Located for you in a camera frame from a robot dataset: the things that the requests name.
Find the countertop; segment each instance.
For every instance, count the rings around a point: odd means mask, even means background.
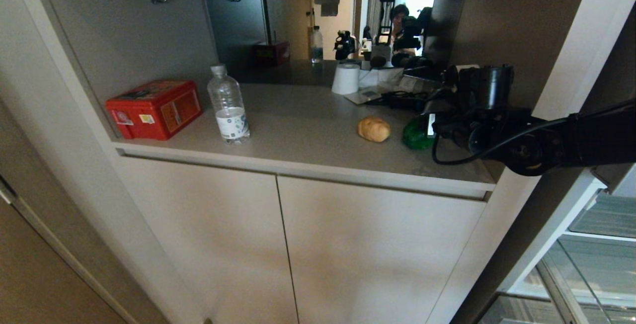
[[[356,106],[328,86],[241,84],[241,91],[251,131],[247,143],[225,144],[214,112],[208,109],[168,141],[118,139],[114,145],[130,156],[465,197],[479,197],[495,187],[481,161],[438,165],[430,149],[407,148],[400,138],[416,115],[411,111]],[[372,143],[357,135],[357,122],[368,115],[391,125],[388,140]],[[446,140],[440,141],[438,152],[441,159],[469,155]]]

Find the cabinet door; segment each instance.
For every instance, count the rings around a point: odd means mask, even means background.
[[[274,175],[135,158],[117,170],[215,324],[297,321]]]
[[[292,177],[279,192],[301,324],[426,322],[484,209]]]

